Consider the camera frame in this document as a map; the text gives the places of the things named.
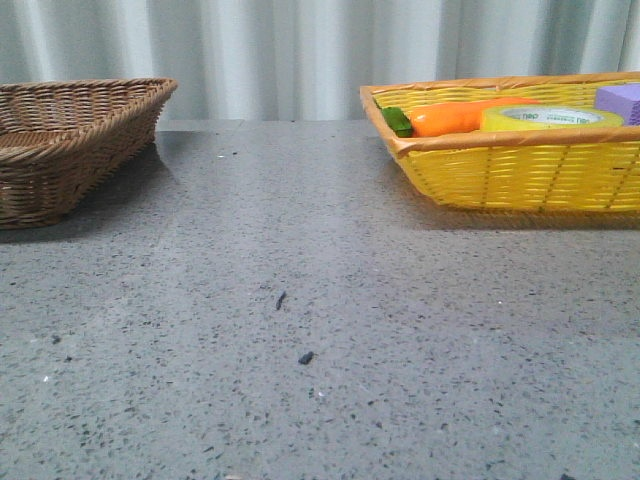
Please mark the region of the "yellow tape roll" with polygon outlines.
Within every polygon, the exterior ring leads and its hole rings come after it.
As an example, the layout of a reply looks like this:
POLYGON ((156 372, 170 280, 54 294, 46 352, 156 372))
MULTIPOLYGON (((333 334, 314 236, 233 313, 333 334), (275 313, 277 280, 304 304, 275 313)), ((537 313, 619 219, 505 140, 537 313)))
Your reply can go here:
POLYGON ((554 105, 491 107, 482 112, 480 120, 480 130, 486 132, 611 128, 623 125, 624 119, 615 113, 554 105))

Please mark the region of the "orange toy carrot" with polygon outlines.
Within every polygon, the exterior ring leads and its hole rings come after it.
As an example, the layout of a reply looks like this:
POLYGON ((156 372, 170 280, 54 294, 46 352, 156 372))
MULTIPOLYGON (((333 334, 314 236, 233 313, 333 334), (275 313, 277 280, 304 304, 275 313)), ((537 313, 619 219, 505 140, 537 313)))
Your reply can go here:
POLYGON ((381 107, 387 125, 401 138, 435 137, 453 133, 468 133, 480 128, 482 114, 492 107, 538 104, 524 97, 503 97, 489 100, 444 102, 414 108, 405 113, 400 107, 381 107))

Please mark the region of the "yellow woven basket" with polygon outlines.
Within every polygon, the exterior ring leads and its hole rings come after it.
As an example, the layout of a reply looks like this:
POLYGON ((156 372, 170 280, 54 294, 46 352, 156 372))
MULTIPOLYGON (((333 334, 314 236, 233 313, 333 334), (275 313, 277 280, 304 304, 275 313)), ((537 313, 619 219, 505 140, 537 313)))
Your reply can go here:
POLYGON ((636 84, 636 72, 457 79, 363 86, 366 115, 421 194, 462 209, 534 212, 636 212, 639 129, 455 133, 401 138, 381 114, 446 101, 529 97, 587 108, 599 88, 636 84))

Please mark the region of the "white pleated curtain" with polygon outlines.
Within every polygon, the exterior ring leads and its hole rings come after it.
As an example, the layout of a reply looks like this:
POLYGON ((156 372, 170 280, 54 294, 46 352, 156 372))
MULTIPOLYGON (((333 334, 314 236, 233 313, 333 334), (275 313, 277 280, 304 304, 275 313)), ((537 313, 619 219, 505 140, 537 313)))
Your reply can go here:
POLYGON ((634 71, 635 1, 5 1, 5 83, 171 77, 169 121, 346 120, 363 85, 634 71))

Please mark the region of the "purple foam block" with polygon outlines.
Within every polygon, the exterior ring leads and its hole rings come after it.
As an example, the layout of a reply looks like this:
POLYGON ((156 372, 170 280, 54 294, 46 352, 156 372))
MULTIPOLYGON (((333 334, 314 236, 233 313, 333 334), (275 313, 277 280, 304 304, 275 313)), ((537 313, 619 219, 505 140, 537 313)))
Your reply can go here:
POLYGON ((594 107, 615 113, 627 126, 640 122, 640 84, 626 83, 601 87, 596 91, 594 107))

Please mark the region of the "brown wicker basket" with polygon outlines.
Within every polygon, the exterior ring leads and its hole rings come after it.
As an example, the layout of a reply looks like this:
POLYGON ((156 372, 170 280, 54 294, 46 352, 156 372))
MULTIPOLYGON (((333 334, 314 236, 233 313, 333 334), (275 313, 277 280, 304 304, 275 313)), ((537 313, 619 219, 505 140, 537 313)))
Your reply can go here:
POLYGON ((171 78, 1 87, 1 227, 59 222, 155 139, 171 78))

